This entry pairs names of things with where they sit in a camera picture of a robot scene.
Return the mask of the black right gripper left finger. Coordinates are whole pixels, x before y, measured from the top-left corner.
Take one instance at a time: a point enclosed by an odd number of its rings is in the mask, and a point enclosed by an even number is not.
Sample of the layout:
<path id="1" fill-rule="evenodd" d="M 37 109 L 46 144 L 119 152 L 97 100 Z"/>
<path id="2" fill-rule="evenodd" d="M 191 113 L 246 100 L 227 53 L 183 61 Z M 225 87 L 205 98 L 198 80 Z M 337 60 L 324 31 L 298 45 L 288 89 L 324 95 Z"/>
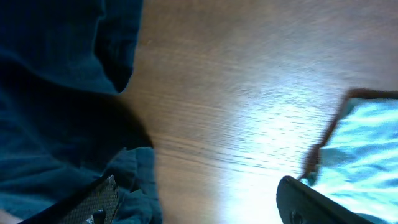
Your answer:
<path id="1" fill-rule="evenodd" d="M 119 187 L 114 176 L 102 176 L 20 224 L 112 224 L 118 208 Z"/>

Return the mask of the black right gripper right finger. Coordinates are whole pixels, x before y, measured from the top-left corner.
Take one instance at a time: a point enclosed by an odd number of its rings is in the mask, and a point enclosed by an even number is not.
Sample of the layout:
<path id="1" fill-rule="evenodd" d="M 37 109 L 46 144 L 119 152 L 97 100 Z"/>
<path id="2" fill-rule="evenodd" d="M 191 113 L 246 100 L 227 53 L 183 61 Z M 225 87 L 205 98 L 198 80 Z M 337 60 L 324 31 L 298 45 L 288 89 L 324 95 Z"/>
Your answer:
<path id="1" fill-rule="evenodd" d="M 280 180 L 276 202 L 283 224 L 372 224 L 291 176 Z"/>

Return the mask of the navy blue shorts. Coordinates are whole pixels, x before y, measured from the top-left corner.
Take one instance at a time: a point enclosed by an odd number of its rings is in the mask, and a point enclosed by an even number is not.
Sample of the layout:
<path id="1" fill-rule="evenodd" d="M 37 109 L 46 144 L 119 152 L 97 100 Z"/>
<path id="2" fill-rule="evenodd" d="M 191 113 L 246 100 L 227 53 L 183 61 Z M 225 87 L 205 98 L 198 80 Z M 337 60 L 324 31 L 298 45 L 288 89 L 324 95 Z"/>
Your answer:
<path id="1" fill-rule="evenodd" d="M 162 223 L 155 151 L 119 100 L 134 71 L 142 0 L 1 1 L 1 222 L 114 180 L 112 223 Z"/>

